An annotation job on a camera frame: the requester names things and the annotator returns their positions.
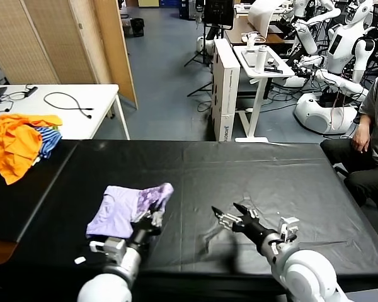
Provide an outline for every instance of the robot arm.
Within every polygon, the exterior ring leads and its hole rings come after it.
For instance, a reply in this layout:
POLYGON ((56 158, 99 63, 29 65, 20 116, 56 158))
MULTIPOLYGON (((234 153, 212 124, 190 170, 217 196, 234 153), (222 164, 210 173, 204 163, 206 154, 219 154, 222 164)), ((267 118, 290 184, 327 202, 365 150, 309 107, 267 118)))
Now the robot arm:
POLYGON ((359 83, 367 68, 367 62, 374 51, 375 43, 373 40, 357 40, 352 53, 355 55, 355 64, 353 70, 353 82, 359 83))
POLYGON ((320 2, 327 12, 309 19, 307 21, 309 26, 323 22, 327 19, 333 19, 341 14, 340 8, 335 8, 335 5, 331 0, 320 0, 320 2))
POLYGON ((265 256, 273 277, 300 302, 349 302, 336 280, 336 272, 327 258, 312 250, 300 250, 295 242, 297 218, 281 218, 278 231, 259 222, 255 210, 234 203, 242 216, 224 214, 212 207, 219 223, 228 230, 241 232, 265 256))
POLYGON ((139 272, 140 253, 152 236, 161 233, 163 213, 154 203, 133 227, 128 239, 109 237, 105 243, 91 241, 92 252, 106 255, 103 273, 81 288, 77 302, 131 302, 130 289, 139 272))
POLYGON ((331 74, 325 69, 319 69, 315 72, 315 80, 319 82, 327 83, 328 85, 335 86, 341 89, 343 94, 346 95, 359 95, 361 101, 367 95, 368 90, 360 85, 360 83, 349 81, 344 77, 340 77, 335 74, 331 74))
MULTIPOLYGON (((298 11, 297 14, 305 13, 305 0, 295 0, 294 3, 294 12, 298 11)), ((328 12, 324 14, 320 14, 319 16, 312 17, 308 21, 304 20, 297 20, 294 23, 294 29, 297 32, 298 39, 300 40, 302 46, 305 48, 306 52, 309 55, 313 55, 318 51, 318 47, 315 44, 314 38, 309 31, 309 27, 315 25, 316 23, 323 22, 326 19, 332 19, 340 15, 341 10, 339 8, 335 8, 335 5, 332 3, 331 0, 320 0, 321 4, 328 12)))

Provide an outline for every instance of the trash bin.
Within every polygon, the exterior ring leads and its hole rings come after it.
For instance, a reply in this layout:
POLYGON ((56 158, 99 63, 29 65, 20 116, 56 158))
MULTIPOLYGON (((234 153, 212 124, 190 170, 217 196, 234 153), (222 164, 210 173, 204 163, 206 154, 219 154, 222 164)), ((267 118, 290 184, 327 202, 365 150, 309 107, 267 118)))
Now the trash bin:
POLYGON ((142 18, 134 18, 130 20, 132 25, 133 36, 144 36, 144 20, 142 18))

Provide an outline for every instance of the table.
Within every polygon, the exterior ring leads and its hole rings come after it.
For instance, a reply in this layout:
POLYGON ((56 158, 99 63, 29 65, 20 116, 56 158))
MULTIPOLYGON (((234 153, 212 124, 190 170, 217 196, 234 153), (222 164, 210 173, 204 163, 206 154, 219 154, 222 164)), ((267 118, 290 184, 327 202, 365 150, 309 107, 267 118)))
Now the table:
POLYGON ((10 186, 0 175, 0 264, 17 248, 77 144, 61 140, 48 160, 41 160, 10 186))
MULTIPOLYGON (((13 256, 0 267, 0 277, 13 279, 19 294, 68 293, 70 284, 78 291, 103 261, 88 253, 84 233, 106 186, 143 189, 165 181, 175 192, 136 282, 149 296, 283 293, 255 246, 217 224, 210 207, 235 214, 232 202, 256 207, 268 228, 276 228, 280 216, 295 215, 301 247, 327 257, 345 291, 378 287, 378 236, 317 144, 74 143, 13 256), (88 263, 76 266, 80 255, 88 263)), ((33 183, 24 185, 19 190, 32 194, 33 183)))
MULTIPOLYGON (((9 114, 23 115, 57 115, 62 119, 63 125, 59 128, 65 140, 92 139, 104 120, 106 114, 112 109, 130 140, 129 131, 123 114, 122 106, 118 96, 118 85, 34 85, 38 87, 30 97, 14 101, 13 109, 9 114), (82 108, 94 108, 91 111, 84 111, 91 115, 89 119, 79 110, 57 109, 45 103, 43 98, 51 92, 63 92, 76 98, 82 108)), ((24 85, 0 86, 7 87, 6 94, 24 91, 24 85)), ((62 108, 77 108, 77 104, 65 95, 48 96, 48 101, 62 108)), ((0 110, 8 108, 8 103, 0 104, 0 110)))
POLYGON ((268 53, 275 59, 276 63, 278 64, 278 69, 282 70, 282 74, 277 74, 273 72, 262 72, 262 73, 257 73, 255 72, 254 68, 250 67, 243 55, 242 51, 246 50, 246 46, 234 46, 234 53, 236 57, 239 60, 239 63, 245 70, 246 75, 254 79, 254 83, 257 81, 259 82, 258 84, 258 89, 256 91, 256 96, 255 96, 255 101, 253 103, 253 109, 251 111, 247 112, 252 112, 251 115, 251 120, 248 121, 248 118, 246 117, 246 112, 244 110, 238 111, 239 117, 241 119, 241 123, 244 127, 246 138, 236 138, 236 142, 259 142, 260 138, 255 138, 255 130, 256 130, 256 124, 258 122, 258 117, 260 113, 260 108, 263 104, 263 94, 265 93, 266 85, 268 82, 268 79, 272 78, 281 78, 281 77, 292 77, 294 76, 294 71, 269 47, 268 48, 268 53))
MULTIPOLYGON (((228 42, 232 46, 246 45, 242 41, 242 33, 249 33, 250 31, 255 31, 255 28, 248 22, 247 16, 240 16, 234 18, 234 25, 232 30, 224 31, 228 42)), ((260 42, 260 44, 269 45, 271 47, 283 45, 286 42, 281 39, 276 33, 269 32, 265 42, 260 42)))

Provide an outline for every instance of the purple cloth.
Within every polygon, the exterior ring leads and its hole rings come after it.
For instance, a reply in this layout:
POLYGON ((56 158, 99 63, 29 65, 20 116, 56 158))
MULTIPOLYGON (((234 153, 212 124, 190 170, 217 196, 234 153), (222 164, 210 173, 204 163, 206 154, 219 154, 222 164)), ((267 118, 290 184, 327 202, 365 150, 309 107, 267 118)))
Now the purple cloth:
POLYGON ((130 223, 148 211, 153 203, 161 205, 160 211, 164 212, 173 191, 167 182, 145 190, 108 186, 100 209, 87 225, 86 235, 129 238, 133 232, 130 223))

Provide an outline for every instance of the tabletop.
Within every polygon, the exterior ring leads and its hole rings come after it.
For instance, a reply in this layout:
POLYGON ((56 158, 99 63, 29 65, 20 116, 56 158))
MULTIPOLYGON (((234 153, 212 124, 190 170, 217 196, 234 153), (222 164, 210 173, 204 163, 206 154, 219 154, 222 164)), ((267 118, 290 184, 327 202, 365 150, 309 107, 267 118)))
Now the tabletop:
MULTIPOLYGON (((28 98, 14 101, 13 109, 8 114, 23 115, 57 115, 62 119, 63 125, 59 128, 63 139, 82 140, 94 136, 101 125, 105 115, 110 110, 115 96, 118 93, 118 85, 93 84, 93 85, 32 85, 38 89, 28 98), (43 98, 52 92, 63 92, 76 98, 81 108, 94 108, 84 111, 91 115, 89 119, 79 110, 64 110, 52 107, 43 101, 43 98)), ((25 91, 25 85, 0 86, 7 87, 6 94, 25 91)), ((77 108, 77 104, 68 96, 54 94, 47 97, 53 105, 61 108, 77 108)), ((9 103, 0 104, 0 110, 9 107, 9 103)))
MULTIPOLYGON (((255 31, 255 28, 248 22, 248 17, 240 16, 234 18, 232 30, 226 30, 224 33, 231 45, 238 46, 246 44, 242 41, 242 33, 249 33, 250 31, 255 31)), ((268 33, 266 41, 260 42, 260 44, 265 45, 280 45, 284 43, 284 40, 276 33, 268 33)))
MULTIPOLYGON (((148 280, 171 289, 191 275, 236 279, 240 288, 257 291, 279 287, 255 246, 218 225, 211 206, 237 214, 233 202, 255 207, 268 228, 276 228, 280 216, 300 219, 301 247, 327 257, 341 285, 378 277, 378 235, 319 145, 311 143, 79 142, 7 265, 70 279, 94 269, 99 259, 80 266, 73 260, 101 256, 82 253, 89 250, 86 225, 106 187, 144 189, 163 182, 175 191, 138 284, 148 280), (225 262, 231 256, 233 271, 225 262)), ((215 282, 226 287, 221 278, 215 282)))
POLYGON ((268 53, 275 59, 276 64, 278 64, 278 69, 282 70, 282 74, 274 72, 255 72, 254 68, 250 67, 243 56, 243 51, 246 50, 246 46, 234 46, 234 53, 239 60, 242 68, 245 70, 245 73, 248 77, 252 79, 263 78, 263 77, 292 77, 294 76, 294 71, 281 59, 277 53, 274 52, 270 47, 268 47, 268 53))

